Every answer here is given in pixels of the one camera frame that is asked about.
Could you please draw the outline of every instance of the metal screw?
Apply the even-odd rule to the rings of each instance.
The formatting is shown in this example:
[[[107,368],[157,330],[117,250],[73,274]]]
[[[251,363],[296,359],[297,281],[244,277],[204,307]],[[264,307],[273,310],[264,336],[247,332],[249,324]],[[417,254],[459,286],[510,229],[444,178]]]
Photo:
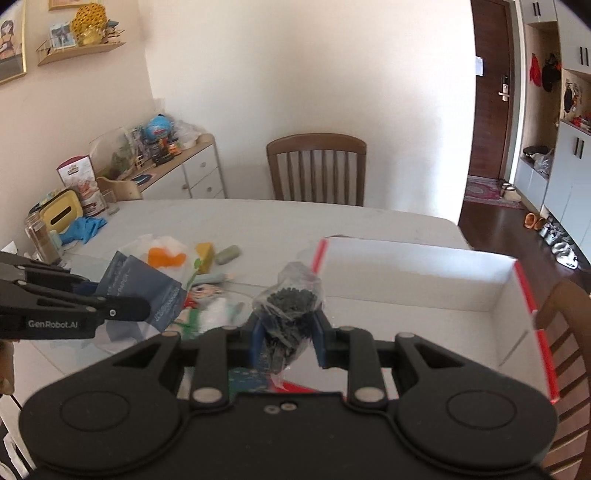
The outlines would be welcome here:
[[[222,399],[223,393],[217,388],[198,388],[193,392],[193,400],[199,403],[215,403]]]
[[[285,402],[281,404],[281,409],[283,411],[294,411],[297,410],[297,405],[292,402]]]
[[[269,415],[277,415],[281,412],[281,409],[277,405],[267,405],[262,410]]]
[[[383,400],[385,396],[383,390],[375,387],[363,387],[355,392],[355,398],[363,403],[377,403]]]

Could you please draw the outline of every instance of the slipper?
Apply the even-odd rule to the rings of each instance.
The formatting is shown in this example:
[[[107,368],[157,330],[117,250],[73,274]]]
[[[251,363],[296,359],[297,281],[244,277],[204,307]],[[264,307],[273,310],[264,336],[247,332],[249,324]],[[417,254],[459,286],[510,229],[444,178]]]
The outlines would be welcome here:
[[[538,221],[534,225],[534,230],[539,232],[546,223],[548,223],[548,220],[546,220],[544,217],[538,218]]]
[[[525,216],[525,222],[523,226],[525,228],[529,228],[530,230],[535,227],[535,224],[538,222],[538,218],[536,217],[535,213],[528,213]]]
[[[571,270],[576,270],[579,267],[579,260],[577,256],[574,254],[574,250],[569,247],[569,251],[559,253],[556,255],[556,261],[560,265],[564,265]]]
[[[521,201],[521,195],[519,195],[519,193],[517,193],[517,190],[515,189],[515,187],[507,187],[505,190],[503,190],[503,198],[505,200],[509,200],[510,202],[520,202]]]
[[[557,255],[562,252],[568,252],[569,250],[572,249],[567,242],[558,242],[557,244],[554,244],[554,246],[552,247],[552,253],[554,255]]]

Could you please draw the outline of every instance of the yellow sponge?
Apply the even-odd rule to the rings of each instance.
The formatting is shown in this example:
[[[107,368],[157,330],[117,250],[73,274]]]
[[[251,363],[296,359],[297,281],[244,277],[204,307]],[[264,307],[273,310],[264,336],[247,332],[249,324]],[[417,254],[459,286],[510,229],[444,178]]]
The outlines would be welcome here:
[[[201,266],[199,267],[199,274],[209,273],[212,267],[213,259],[216,256],[216,251],[212,243],[198,244],[195,251],[201,259]]]

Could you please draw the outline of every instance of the white cardboard box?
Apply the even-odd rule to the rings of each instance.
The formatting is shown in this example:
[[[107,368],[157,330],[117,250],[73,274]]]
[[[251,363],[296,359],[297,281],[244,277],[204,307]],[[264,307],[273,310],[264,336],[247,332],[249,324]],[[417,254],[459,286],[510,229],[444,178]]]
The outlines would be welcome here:
[[[544,335],[536,332],[535,303],[517,260],[470,250],[352,238],[321,242],[313,270],[334,326],[370,331],[376,340],[412,332],[520,380],[558,400]],[[346,392],[347,373],[318,367],[308,348],[285,373],[298,386]],[[388,370],[390,398],[397,392]]]

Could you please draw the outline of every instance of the shoe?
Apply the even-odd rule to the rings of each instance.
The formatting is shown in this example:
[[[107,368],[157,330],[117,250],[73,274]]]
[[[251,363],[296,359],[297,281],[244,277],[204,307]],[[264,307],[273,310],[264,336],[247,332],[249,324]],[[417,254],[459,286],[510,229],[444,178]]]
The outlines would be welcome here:
[[[538,232],[538,235],[542,238],[545,238],[545,236],[548,235],[548,232],[550,231],[551,228],[552,228],[552,225],[550,224],[550,222],[547,222],[544,226],[542,226],[542,228]]]
[[[551,247],[556,242],[558,242],[559,238],[560,238],[560,234],[559,234],[558,230],[555,229],[554,227],[551,227],[550,230],[548,231],[548,234],[545,236],[544,241],[546,242],[546,244],[548,246]]]
[[[546,223],[548,223],[548,221],[544,217],[538,218],[538,221],[534,225],[534,230],[536,232],[539,232],[540,230],[542,230],[544,225],[546,225]]]
[[[552,247],[552,253],[554,255],[557,255],[562,252],[568,252],[569,250],[572,250],[572,248],[567,242],[558,242],[554,244],[554,246]]]
[[[571,270],[576,270],[579,267],[579,259],[574,254],[574,250],[569,247],[567,251],[560,252],[556,255],[556,261],[560,265],[564,265]]]
[[[538,217],[536,216],[535,213],[528,213],[525,216],[525,222],[523,224],[523,226],[525,228],[529,228],[530,230],[532,230],[533,227],[535,227],[535,224],[538,222]]]
[[[505,200],[509,200],[510,202],[520,202],[521,201],[521,195],[519,195],[519,193],[517,193],[517,190],[515,190],[515,187],[507,187],[505,190],[503,190],[503,198]]]

